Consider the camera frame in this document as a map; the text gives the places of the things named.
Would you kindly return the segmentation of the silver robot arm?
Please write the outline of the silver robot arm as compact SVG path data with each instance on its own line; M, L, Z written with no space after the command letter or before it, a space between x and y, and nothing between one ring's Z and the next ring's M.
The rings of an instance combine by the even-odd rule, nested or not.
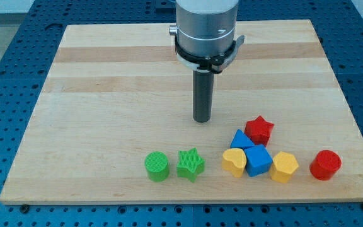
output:
M169 33L178 60L200 73L227 68L245 39L234 39L238 6L238 0L176 0L176 24Z

